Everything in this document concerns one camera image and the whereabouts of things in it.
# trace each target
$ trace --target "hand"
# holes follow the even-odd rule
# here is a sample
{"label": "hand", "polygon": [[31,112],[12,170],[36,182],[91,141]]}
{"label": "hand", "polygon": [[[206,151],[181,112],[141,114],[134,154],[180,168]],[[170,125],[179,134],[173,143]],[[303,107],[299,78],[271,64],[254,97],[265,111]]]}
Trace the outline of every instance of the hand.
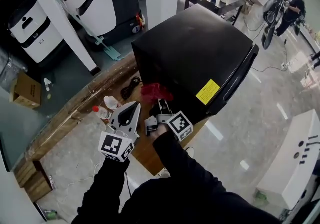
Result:
{"label": "hand", "polygon": [[160,124],[158,126],[158,129],[154,132],[150,133],[150,136],[153,140],[155,140],[156,138],[158,138],[161,134],[164,134],[165,132],[169,131],[169,128],[166,124]]}

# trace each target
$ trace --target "white bottle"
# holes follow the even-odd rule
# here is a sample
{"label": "white bottle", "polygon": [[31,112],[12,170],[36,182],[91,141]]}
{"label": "white bottle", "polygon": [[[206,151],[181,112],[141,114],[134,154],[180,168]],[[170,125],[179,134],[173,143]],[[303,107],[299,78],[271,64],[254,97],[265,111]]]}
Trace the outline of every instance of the white bottle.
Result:
{"label": "white bottle", "polygon": [[103,108],[101,106],[94,106],[92,107],[93,112],[100,117],[101,119],[109,120],[111,118],[111,112],[109,112],[106,108]]}
{"label": "white bottle", "polygon": [[117,108],[119,108],[121,105],[121,103],[118,102],[117,99],[115,99],[113,96],[105,96],[104,97],[104,103],[105,105],[110,109],[110,110],[115,110]]}

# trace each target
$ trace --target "yellow sticker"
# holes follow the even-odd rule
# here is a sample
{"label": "yellow sticker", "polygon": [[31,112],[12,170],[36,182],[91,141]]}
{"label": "yellow sticker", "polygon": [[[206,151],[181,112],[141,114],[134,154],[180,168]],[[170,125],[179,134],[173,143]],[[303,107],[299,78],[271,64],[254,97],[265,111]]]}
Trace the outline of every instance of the yellow sticker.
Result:
{"label": "yellow sticker", "polygon": [[212,79],[204,86],[196,97],[205,105],[216,95],[220,87]]}

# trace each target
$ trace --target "black refrigerator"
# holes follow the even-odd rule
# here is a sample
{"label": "black refrigerator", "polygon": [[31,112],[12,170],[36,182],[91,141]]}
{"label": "black refrigerator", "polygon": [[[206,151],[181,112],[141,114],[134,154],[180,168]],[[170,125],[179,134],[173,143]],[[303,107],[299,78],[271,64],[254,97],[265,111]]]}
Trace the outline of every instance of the black refrigerator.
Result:
{"label": "black refrigerator", "polygon": [[227,104],[259,52],[242,32],[200,5],[147,31],[132,47],[143,84],[165,86],[174,98],[170,107],[193,124]]}

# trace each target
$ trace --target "black desk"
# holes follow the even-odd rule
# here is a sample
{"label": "black desk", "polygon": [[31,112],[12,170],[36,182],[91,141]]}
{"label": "black desk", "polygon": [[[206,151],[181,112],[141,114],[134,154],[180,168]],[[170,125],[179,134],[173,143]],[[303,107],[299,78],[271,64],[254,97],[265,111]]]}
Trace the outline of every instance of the black desk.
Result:
{"label": "black desk", "polygon": [[211,2],[211,0],[185,0],[185,1],[186,3],[184,6],[184,9],[187,9],[191,2],[193,4],[200,4],[201,6],[204,6],[205,8],[209,9],[213,13],[216,13],[217,15],[223,15],[232,10],[235,10],[236,8],[239,8],[238,13],[235,16],[233,25],[236,23],[241,13],[241,10],[245,4],[245,0],[229,0],[227,4],[220,2],[220,0],[217,0],[216,2]]}

